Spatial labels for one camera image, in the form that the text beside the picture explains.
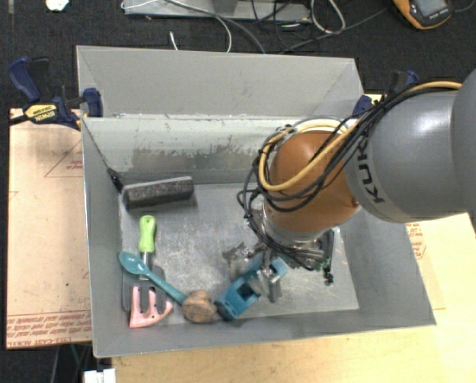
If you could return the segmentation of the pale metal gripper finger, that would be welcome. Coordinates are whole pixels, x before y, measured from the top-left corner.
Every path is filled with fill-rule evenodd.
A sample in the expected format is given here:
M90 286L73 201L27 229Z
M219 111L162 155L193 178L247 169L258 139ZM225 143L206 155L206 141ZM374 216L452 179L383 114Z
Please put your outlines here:
M255 245L247 247L244 242L239 242L231 247L229 250L222 253L222 257L226 260L229 268L230 280L235 280L237 277L248 272L259 256L261 249Z
M281 276L272 267L259 271L259 282L271 303L275 303L282 296Z

